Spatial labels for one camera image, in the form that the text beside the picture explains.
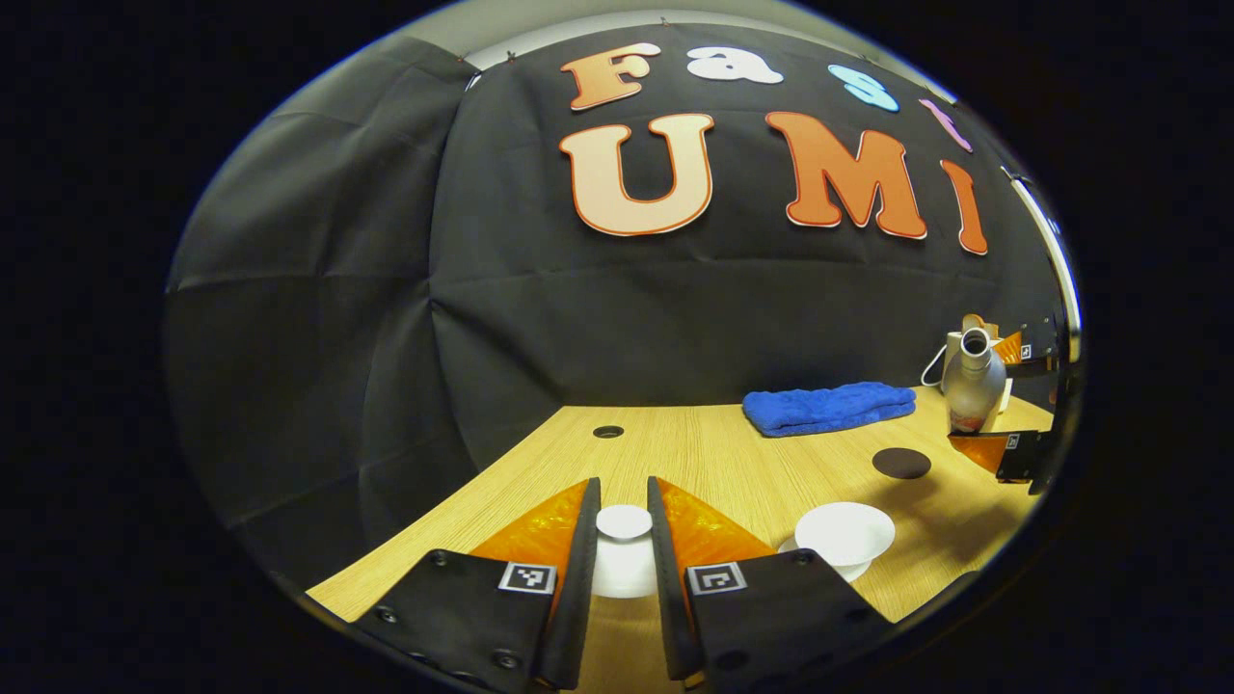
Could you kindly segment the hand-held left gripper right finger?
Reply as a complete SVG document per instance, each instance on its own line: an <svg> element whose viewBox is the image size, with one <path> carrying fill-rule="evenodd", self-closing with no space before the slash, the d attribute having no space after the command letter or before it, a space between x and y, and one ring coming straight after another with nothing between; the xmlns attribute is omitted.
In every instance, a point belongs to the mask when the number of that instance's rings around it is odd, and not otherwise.
<svg viewBox="0 0 1234 694"><path fill-rule="evenodd" d="M779 552L700 496L647 482L661 645L692 693L802 693L893 625L814 550Z"/></svg>

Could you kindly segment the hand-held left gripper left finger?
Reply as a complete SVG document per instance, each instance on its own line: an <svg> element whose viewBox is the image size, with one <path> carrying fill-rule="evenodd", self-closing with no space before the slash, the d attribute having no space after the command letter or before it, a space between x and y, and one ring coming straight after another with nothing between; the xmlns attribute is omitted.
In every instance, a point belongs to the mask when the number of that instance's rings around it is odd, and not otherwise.
<svg viewBox="0 0 1234 694"><path fill-rule="evenodd" d="M468 552L428 550L355 621L468 693L578 688L603 484L589 478Z"/></svg>

